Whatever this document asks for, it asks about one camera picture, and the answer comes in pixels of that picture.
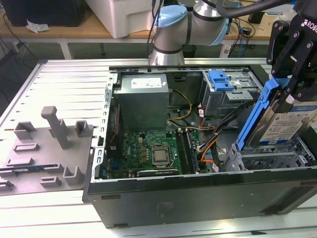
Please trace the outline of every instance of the metal workbench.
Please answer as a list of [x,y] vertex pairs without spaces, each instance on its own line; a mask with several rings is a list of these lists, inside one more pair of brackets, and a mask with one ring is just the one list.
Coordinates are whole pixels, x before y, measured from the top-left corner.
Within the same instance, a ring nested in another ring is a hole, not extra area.
[[[260,64],[265,59],[188,59],[187,64]],[[110,66],[143,66],[145,59],[49,60],[38,64],[0,118],[0,163],[13,145],[19,121],[49,126],[43,106],[56,106],[66,125],[84,119],[98,126]],[[288,215],[228,219],[107,230],[83,191],[34,193],[0,197],[0,237],[317,237],[317,196]]]

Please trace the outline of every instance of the floor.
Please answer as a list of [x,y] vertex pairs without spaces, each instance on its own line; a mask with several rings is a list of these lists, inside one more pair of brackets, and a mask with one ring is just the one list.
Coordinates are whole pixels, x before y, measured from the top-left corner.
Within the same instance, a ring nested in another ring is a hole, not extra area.
[[[105,44],[106,55],[102,55],[99,44],[94,43],[73,43],[70,44],[70,48],[75,59],[139,59],[146,57],[145,44]],[[58,44],[32,43],[29,44],[29,49],[38,59],[63,59],[63,54]],[[195,57],[217,58],[220,49],[221,46],[197,46]],[[239,57],[239,47],[236,47],[235,50],[237,53],[233,52],[231,54],[233,58]],[[266,57],[266,53],[267,46],[256,46],[254,49],[247,48],[243,57],[264,58]],[[0,116],[27,79],[36,63],[37,61],[32,55],[28,51],[25,51],[24,46],[20,47],[19,54],[11,56],[7,60],[0,60]]]

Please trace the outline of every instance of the label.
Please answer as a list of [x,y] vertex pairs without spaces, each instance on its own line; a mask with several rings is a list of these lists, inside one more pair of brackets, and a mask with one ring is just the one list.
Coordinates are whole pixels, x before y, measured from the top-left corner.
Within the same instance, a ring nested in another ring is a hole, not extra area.
[[221,152],[218,152],[219,155],[226,155],[227,150],[225,148],[221,149]]
[[302,27],[308,27],[309,29],[311,29],[312,31],[314,31],[315,33],[317,33],[317,25],[314,24],[311,21],[308,21],[307,19],[304,20],[304,22],[301,24]]
[[133,78],[131,88],[161,88],[160,78]]
[[219,167],[218,167],[217,165],[215,165],[215,164],[212,165],[212,169],[213,169],[216,173],[219,172]]
[[201,118],[204,117],[204,110],[203,110],[203,109],[199,109],[199,116],[200,116]]
[[290,140],[303,125],[302,119],[309,117],[310,114],[303,111],[277,114],[260,140],[265,143],[261,144],[274,145]]
[[241,85],[241,83],[238,80],[231,80],[230,83],[231,85],[235,85],[235,86]]
[[28,169],[17,169],[17,170],[13,170],[15,172],[29,172]]

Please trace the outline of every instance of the motherboard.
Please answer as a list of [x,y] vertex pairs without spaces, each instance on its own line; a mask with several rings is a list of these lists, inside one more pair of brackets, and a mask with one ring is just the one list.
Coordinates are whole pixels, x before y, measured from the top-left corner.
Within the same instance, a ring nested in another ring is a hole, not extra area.
[[128,177],[188,174],[189,168],[191,172],[197,170],[194,151],[198,145],[199,134],[195,130],[125,133],[122,159],[112,160],[109,169],[111,173],[126,171]]

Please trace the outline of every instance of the white storage box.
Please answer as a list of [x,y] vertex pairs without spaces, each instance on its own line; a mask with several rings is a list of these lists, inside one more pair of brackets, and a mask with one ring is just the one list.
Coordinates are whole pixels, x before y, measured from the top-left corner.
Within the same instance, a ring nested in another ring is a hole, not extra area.
[[[151,28],[153,21],[151,0],[86,0],[86,2],[114,38]],[[154,13],[158,5],[159,0],[156,2]]]

